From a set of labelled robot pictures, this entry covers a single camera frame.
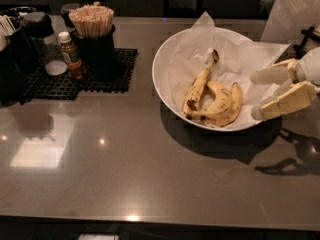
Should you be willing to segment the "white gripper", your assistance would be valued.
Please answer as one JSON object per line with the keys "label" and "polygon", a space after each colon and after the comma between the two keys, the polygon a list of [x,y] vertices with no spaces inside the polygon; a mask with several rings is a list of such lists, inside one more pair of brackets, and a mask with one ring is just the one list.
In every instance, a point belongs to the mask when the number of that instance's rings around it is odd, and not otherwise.
{"label": "white gripper", "polygon": [[320,47],[310,50],[299,61],[291,58],[255,71],[250,81],[256,85],[283,83],[251,110],[253,119],[266,121],[305,109],[319,96]]}

